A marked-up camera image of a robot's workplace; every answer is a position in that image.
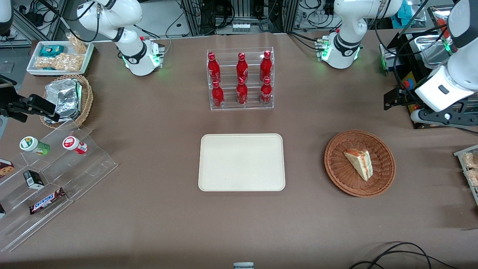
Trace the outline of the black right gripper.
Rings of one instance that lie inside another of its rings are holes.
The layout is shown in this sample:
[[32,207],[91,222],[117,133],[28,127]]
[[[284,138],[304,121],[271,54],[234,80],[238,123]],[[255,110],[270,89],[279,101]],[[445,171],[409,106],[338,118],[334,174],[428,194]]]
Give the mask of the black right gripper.
[[49,118],[51,121],[59,121],[60,115],[56,112],[56,105],[43,97],[31,94],[26,98],[26,104],[23,102],[25,97],[19,95],[15,90],[16,81],[0,75],[0,110],[9,112],[9,104],[13,103],[13,108],[20,109],[20,112],[28,111],[31,115],[40,115]]

